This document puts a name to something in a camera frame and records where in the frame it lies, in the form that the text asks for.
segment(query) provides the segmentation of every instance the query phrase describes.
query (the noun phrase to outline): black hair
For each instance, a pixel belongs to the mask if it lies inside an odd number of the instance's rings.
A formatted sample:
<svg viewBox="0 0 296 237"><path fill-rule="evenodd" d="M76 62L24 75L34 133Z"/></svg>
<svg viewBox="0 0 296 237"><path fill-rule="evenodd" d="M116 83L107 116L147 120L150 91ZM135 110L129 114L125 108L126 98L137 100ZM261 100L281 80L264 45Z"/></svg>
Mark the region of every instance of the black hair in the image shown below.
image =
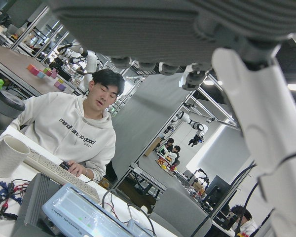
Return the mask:
<svg viewBox="0 0 296 237"><path fill-rule="evenodd" d="M105 68L92 74L95 83L101 83L104 86L117 86L117 95L124 91L125 81L121 74L113 72L111 69Z"/></svg>
<svg viewBox="0 0 296 237"><path fill-rule="evenodd" d="M173 138L172 138L172 137L170 137L170 138L168 139L168 142L170 142L170 143L174 143L174 140L173 140Z"/></svg>
<svg viewBox="0 0 296 237"><path fill-rule="evenodd" d="M181 150L181 147L179 147L179 146L174 146L174 148L177 150L177 152L179 152Z"/></svg>
<svg viewBox="0 0 296 237"><path fill-rule="evenodd" d="M236 214L238 217L241 216L242 212L243 212L244 207L240 206L240 205L235 205L234 207L232 207L230 209L230 211L234 214ZM243 215L244 217L247 218L247 220L251 220L252 219L252 215L251 213L246 209L245 210L245 214Z"/></svg>

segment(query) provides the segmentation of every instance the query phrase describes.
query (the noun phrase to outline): gray container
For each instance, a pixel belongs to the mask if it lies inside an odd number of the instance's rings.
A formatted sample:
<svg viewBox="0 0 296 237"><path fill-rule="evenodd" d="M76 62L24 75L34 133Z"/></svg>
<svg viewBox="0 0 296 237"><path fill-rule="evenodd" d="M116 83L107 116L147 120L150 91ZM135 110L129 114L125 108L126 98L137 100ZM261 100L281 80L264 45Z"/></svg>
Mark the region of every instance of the gray container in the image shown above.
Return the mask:
<svg viewBox="0 0 296 237"><path fill-rule="evenodd" d="M0 135L24 110L25 104L21 99L6 90L0 90Z"/></svg>

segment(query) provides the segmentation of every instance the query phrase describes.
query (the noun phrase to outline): computer screen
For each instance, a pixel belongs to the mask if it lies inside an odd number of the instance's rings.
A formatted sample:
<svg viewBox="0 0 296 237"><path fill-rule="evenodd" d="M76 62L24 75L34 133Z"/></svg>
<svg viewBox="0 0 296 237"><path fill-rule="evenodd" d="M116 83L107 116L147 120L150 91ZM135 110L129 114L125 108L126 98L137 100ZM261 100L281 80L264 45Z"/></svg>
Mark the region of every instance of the computer screen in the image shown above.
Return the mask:
<svg viewBox="0 0 296 237"><path fill-rule="evenodd" d="M205 194L207 196L203 199L203 201L207 201L209 205L214 208L229 189L230 185L221 177L216 175L206 189Z"/></svg>

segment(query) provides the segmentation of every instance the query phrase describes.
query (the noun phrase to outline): white keyboard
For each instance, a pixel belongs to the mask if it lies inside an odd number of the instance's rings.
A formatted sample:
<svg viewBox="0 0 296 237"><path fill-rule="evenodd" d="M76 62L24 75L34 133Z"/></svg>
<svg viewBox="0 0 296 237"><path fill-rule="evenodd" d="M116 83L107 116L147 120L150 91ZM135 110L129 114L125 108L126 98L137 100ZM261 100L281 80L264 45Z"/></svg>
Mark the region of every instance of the white keyboard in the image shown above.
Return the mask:
<svg viewBox="0 0 296 237"><path fill-rule="evenodd" d="M24 162L59 184L71 183L75 185L77 188L89 195L96 203L101 203L98 192L95 188L91 187L78 177L69 173L33 149L31 149L30 154Z"/></svg>

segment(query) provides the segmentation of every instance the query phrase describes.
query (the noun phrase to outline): white mug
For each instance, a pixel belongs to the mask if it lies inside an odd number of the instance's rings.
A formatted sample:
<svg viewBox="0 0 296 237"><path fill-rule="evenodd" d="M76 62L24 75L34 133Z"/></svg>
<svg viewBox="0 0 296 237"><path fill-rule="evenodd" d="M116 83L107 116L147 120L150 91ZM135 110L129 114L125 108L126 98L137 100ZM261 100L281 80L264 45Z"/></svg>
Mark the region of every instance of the white mug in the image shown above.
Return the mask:
<svg viewBox="0 0 296 237"><path fill-rule="evenodd" d="M0 140L0 178L8 178L30 153L30 149L18 139L5 136Z"/></svg>

